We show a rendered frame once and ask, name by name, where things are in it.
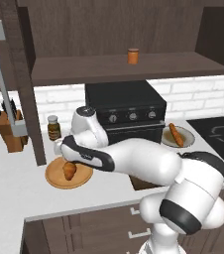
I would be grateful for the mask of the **dark wood drawer front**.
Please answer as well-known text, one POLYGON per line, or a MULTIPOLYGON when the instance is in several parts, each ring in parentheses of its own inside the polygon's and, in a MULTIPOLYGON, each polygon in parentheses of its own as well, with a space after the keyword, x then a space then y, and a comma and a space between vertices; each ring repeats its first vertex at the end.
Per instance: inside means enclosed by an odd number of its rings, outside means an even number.
POLYGON ((132 215, 130 207, 138 209, 137 204, 119 206, 96 211, 83 212, 78 214, 59 216, 44 219, 45 229, 53 228, 64 231, 86 229, 86 228, 109 228, 126 225, 127 229, 134 229, 138 226, 147 226, 140 214, 132 215))

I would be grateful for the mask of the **black toaster oven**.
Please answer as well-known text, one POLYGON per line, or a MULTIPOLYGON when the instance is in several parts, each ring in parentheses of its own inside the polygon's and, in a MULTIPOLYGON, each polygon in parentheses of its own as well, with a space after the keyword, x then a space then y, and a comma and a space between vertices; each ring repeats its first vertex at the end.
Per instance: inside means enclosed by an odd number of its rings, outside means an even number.
MULTIPOLYGON (((167 102, 146 80, 86 83, 84 89, 85 102, 96 110, 102 127, 129 122, 165 121, 167 102), (157 114, 154 119, 148 117, 151 110, 157 114), (136 120, 129 119, 132 112, 137 114, 136 120), (112 114, 117 115, 115 123, 109 122, 112 114)), ((144 138, 160 143, 164 128, 105 131, 110 145, 129 138, 144 138)))

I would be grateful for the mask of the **wooden knife block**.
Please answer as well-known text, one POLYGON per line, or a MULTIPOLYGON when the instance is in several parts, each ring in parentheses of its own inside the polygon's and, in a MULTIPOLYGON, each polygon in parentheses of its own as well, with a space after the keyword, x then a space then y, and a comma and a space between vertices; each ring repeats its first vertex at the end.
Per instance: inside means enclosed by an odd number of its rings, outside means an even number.
POLYGON ((9 153, 22 152, 28 144, 28 136, 15 137, 11 130, 7 114, 2 111, 0 116, 0 135, 7 146, 9 153))

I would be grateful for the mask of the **brown croissant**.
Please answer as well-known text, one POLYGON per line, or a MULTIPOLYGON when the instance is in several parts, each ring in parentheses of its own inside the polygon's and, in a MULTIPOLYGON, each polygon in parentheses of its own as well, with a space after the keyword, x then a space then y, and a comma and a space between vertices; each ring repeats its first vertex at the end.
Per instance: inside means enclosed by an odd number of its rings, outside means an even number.
POLYGON ((70 181, 74 174, 76 173, 76 165, 74 163, 71 162, 66 162, 63 167, 63 173, 64 173, 64 177, 70 181))

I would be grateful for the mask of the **brown sink basin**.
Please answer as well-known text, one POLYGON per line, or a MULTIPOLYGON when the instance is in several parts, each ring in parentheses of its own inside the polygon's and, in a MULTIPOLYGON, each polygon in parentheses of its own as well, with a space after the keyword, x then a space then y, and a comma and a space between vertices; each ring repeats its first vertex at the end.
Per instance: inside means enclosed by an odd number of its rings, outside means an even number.
POLYGON ((131 181, 135 191, 154 189, 154 188, 158 187, 158 185, 154 185, 152 183, 148 183, 148 182, 139 180, 138 178, 135 178, 132 176, 130 176, 130 181, 131 181))

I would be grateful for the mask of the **closed dark cabinet door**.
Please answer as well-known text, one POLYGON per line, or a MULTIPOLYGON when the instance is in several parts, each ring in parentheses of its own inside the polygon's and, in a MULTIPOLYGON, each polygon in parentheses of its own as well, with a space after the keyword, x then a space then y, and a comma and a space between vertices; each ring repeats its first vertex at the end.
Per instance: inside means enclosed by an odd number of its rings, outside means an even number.
POLYGON ((195 51, 224 66, 224 7, 204 7, 195 51))

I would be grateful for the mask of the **dark wood cabinet door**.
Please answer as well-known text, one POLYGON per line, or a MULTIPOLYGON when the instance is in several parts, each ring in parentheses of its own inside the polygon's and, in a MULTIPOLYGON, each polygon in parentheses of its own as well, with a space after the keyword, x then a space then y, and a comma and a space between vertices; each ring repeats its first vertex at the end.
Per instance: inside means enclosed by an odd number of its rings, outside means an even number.
POLYGON ((33 143, 37 165, 42 166, 47 161, 31 77, 36 53, 28 8, 20 7, 18 0, 0 0, 0 18, 8 44, 28 136, 33 143))

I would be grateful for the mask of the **dark spice jar silver lid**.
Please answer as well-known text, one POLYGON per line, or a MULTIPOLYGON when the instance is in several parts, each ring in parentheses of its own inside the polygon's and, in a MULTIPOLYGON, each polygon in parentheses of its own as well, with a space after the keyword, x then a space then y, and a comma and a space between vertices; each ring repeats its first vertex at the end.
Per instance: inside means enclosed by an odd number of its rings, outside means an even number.
POLYGON ((55 115, 50 115, 48 121, 49 137, 52 141, 55 141, 61 137, 60 125, 57 122, 57 117, 55 115))

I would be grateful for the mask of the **round wooden cutting board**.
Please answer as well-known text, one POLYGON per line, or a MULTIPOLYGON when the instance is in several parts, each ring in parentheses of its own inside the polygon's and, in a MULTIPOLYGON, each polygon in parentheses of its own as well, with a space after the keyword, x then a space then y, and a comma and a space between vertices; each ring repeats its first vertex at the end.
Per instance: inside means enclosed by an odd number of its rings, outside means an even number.
POLYGON ((57 157, 47 166, 46 179, 49 184, 58 189, 74 189, 84 185, 90 180, 93 174, 93 170, 90 167, 76 164, 76 173, 73 178, 68 181, 64 177, 63 165, 67 162, 64 157, 57 157))

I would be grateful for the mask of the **orange jam jar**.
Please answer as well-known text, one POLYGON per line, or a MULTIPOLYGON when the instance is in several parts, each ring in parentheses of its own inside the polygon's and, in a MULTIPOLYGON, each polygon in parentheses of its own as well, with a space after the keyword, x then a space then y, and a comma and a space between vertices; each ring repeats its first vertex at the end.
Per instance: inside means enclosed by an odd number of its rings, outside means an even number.
POLYGON ((139 61, 139 50, 130 48, 128 50, 128 64, 137 64, 139 61))

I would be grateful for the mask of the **black hob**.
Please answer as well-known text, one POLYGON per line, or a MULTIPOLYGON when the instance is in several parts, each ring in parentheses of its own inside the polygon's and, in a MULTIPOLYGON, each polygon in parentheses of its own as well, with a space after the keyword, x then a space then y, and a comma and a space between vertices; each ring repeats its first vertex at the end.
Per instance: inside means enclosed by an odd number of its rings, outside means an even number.
POLYGON ((188 120, 188 123, 224 160, 224 116, 188 120))

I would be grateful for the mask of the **long brown pastry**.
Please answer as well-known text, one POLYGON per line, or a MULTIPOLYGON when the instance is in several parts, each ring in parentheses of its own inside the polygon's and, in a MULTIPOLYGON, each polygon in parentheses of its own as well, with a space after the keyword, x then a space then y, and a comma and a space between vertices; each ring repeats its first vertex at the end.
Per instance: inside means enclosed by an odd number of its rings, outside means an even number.
POLYGON ((180 134, 177 132, 177 130, 176 130, 174 124, 173 124, 173 123, 170 123, 170 124, 168 125, 168 127, 169 127, 169 130, 170 130, 170 132, 171 132, 171 134, 172 134, 172 136, 173 136, 175 142, 177 143, 177 145, 178 145, 179 147, 182 147, 182 146, 183 146, 183 140, 182 140, 180 134))

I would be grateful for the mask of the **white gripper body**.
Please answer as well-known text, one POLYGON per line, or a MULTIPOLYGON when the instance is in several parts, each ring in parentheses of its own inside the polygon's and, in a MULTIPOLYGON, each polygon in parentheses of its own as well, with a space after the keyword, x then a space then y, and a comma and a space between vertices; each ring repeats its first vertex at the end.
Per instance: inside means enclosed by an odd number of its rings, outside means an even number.
POLYGON ((54 152, 57 156, 61 156, 61 144, 62 144, 62 138, 56 139, 54 141, 54 152))

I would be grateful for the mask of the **dark wood wall cabinet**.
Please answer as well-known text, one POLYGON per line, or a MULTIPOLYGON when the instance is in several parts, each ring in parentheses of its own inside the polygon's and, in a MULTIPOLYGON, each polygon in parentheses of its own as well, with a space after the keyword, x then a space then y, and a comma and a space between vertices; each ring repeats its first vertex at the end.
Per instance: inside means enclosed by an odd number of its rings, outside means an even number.
POLYGON ((204 7, 224 0, 18 0, 27 7, 34 85, 224 74, 195 51, 204 7), (139 50, 128 64, 128 50, 139 50))

